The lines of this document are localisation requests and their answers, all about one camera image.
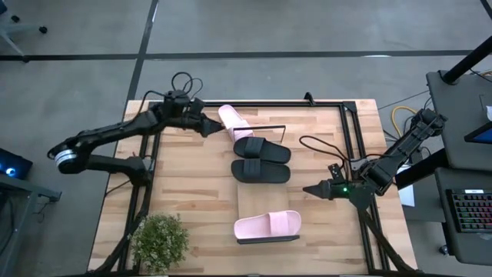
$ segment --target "computer keyboard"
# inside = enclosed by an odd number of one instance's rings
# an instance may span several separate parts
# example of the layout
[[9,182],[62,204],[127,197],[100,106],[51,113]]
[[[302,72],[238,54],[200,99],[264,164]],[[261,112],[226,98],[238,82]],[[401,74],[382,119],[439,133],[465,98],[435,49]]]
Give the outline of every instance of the computer keyboard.
[[458,232],[492,232],[492,190],[448,189]]

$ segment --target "gray floor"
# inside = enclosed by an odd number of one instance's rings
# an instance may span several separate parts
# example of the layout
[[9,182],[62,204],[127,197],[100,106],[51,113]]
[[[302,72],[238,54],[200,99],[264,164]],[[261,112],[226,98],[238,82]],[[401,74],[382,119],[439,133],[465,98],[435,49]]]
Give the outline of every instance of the gray floor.
[[[6,0],[25,22],[46,25],[13,37],[30,55],[138,53],[151,0]],[[490,35],[492,21],[478,0],[161,0],[149,53],[383,51],[472,49]],[[0,42],[0,55],[13,55]],[[145,61],[136,98],[170,89],[177,71],[204,80],[204,99],[375,98],[383,127],[396,134],[391,109],[421,108],[425,73],[450,68],[462,57],[270,58]],[[61,175],[45,153],[82,129],[121,120],[135,60],[0,62],[0,147],[31,159],[30,179],[63,191],[61,201],[32,216],[17,275],[82,273],[108,176]],[[492,68],[492,58],[475,69]],[[397,122],[410,114],[398,112]],[[425,142],[431,151],[439,138]],[[107,145],[99,153],[112,155]],[[420,269],[466,276],[492,268],[463,265],[437,253],[440,226],[408,222]]]

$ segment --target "green plant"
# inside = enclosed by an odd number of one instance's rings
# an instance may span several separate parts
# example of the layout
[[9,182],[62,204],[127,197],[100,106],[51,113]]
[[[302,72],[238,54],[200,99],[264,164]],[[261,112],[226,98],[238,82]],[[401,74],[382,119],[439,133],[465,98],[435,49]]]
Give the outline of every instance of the green plant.
[[166,273],[185,260],[188,236],[179,215],[148,215],[131,238],[135,260],[140,259],[151,274]]

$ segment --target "pink slipper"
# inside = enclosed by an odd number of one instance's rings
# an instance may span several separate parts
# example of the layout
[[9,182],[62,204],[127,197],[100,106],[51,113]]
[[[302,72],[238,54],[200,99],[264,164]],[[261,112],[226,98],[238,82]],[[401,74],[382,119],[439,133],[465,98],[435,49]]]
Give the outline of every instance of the pink slipper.
[[218,109],[218,116],[221,118],[222,123],[224,123],[224,126],[228,130],[229,136],[233,142],[236,142],[238,139],[242,139],[244,137],[254,136],[252,130],[234,131],[234,128],[250,127],[250,125],[238,114],[238,112],[236,112],[234,108],[232,108],[232,106],[221,106]]
[[269,212],[239,219],[234,223],[234,234],[238,239],[297,235],[299,230],[301,230],[301,215],[296,211]]

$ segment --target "black slide sandal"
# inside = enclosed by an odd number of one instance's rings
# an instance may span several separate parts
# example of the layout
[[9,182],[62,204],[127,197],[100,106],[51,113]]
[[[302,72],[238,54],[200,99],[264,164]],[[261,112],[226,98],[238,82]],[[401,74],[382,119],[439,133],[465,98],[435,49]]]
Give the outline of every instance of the black slide sandal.
[[291,159],[290,149],[258,137],[245,137],[237,140],[234,143],[234,153],[246,159],[260,158],[266,162],[281,164]]
[[235,160],[231,171],[239,182],[244,183],[285,183],[291,178],[291,170],[286,165],[260,159]]

